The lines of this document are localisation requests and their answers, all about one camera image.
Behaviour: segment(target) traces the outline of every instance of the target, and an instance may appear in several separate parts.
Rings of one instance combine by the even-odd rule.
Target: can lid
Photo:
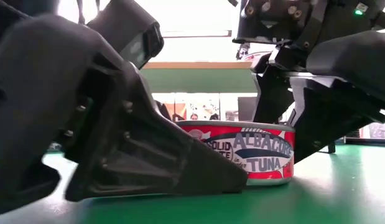
[[[276,129],[282,131],[292,131],[294,128],[284,124],[265,124],[246,121],[177,121],[176,124],[182,126],[229,126],[241,128],[261,128],[261,129]]]

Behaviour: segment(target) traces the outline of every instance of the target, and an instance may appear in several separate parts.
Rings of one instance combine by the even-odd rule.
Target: green light
[[[360,10],[355,9],[354,14],[356,14],[357,16],[362,16],[364,13]]]

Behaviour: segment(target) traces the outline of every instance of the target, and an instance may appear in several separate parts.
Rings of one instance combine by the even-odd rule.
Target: tuna can
[[[248,172],[247,185],[280,185],[293,177],[290,126],[235,121],[179,121],[184,131]]]

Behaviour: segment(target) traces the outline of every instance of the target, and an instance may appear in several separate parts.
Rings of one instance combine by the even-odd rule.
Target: green floor
[[[74,164],[49,155],[64,182],[46,198],[2,215],[0,224],[347,224],[385,223],[385,147],[338,146],[298,163],[282,187],[238,195],[184,198],[112,198],[70,203],[62,191]]]

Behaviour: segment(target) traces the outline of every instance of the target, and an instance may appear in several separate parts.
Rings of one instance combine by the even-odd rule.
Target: red label
[[[294,132],[229,126],[182,126],[213,150],[241,166],[249,179],[293,176]]]

